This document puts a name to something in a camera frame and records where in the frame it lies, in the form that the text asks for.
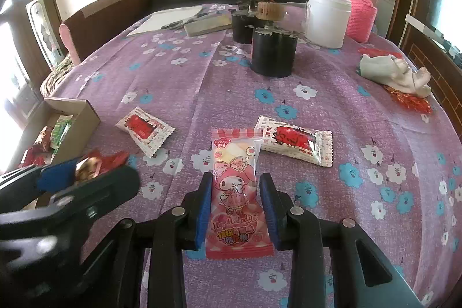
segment beige box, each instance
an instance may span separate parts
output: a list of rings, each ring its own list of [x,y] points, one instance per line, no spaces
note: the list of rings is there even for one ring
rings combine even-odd
[[[52,158],[51,164],[56,165],[82,155],[93,131],[100,122],[92,105],[87,100],[45,98],[24,129],[6,172],[18,168],[25,151],[34,144],[43,127],[54,126],[60,115],[74,115],[74,120]],[[46,206],[50,197],[51,194],[48,193],[42,195],[36,200],[36,204],[31,203],[28,209],[31,209],[31,205],[32,208]]]

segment white paper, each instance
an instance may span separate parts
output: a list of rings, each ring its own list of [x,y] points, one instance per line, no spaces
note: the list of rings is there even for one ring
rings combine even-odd
[[[196,16],[200,11],[202,11],[202,6],[181,7],[179,9],[154,12],[148,20],[142,23],[134,31],[130,32],[128,36],[133,36],[134,34],[140,34],[144,32],[157,31],[164,25]]]

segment white and red candy package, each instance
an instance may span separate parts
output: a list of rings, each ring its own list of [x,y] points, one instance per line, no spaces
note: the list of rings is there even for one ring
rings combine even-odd
[[[255,128],[263,129],[263,150],[305,160],[323,167],[332,166],[331,131],[297,127],[263,115],[258,118]]]
[[[136,145],[148,158],[154,156],[157,149],[175,130],[175,128],[170,127],[167,123],[153,117],[139,107],[135,107],[115,126],[128,132]]]
[[[262,130],[212,130],[212,208],[206,235],[208,259],[274,255],[263,208],[256,201],[256,161]]]

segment floral tablecloth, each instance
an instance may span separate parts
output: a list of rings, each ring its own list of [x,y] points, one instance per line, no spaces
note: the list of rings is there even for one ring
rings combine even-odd
[[[462,271],[462,147],[434,98],[431,115],[406,110],[356,73],[359,48],[398,51],[394,44],[375,34],[369,44],[346,37],[338,50],[299,40],[293,74],[275,79],[250,69],[250,46],[234,43],[231,30],[193,38],[183,30],[127,37],[140,23],[75,67],[53,94],[88,99],[102,121],[88,149],[128,150],[142,179],[137,197],[95,223],[88,249],[118,220],[156,218],[195,190],[211,169],[211,128],[253,127],[266,115],[331,130],[334,165],[262,151],[257,177],[270,172],[279,190],[319,218],[354,218],[424,304],[448,296]],[[176,128],[153,158],[114,126],[136,106]],[[283,308],[290,258],[290,252],[278,252],[211,261],[204,247],[185,252],[188,306]],[[326,286],[333,307],[329,262]]]

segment brick pattern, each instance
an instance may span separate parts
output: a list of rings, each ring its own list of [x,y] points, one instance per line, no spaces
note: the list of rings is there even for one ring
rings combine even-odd
[[[431,73],[429,85],[433,94],[448,115],[452,126],[456,130],[459,140],[462,142],[462,98],[458,98],[451,86],[457,83],[448,83],[440,73],[437,61],[431,62],[416,44],[412,44],[409,59],[416,67],[425,67]]]

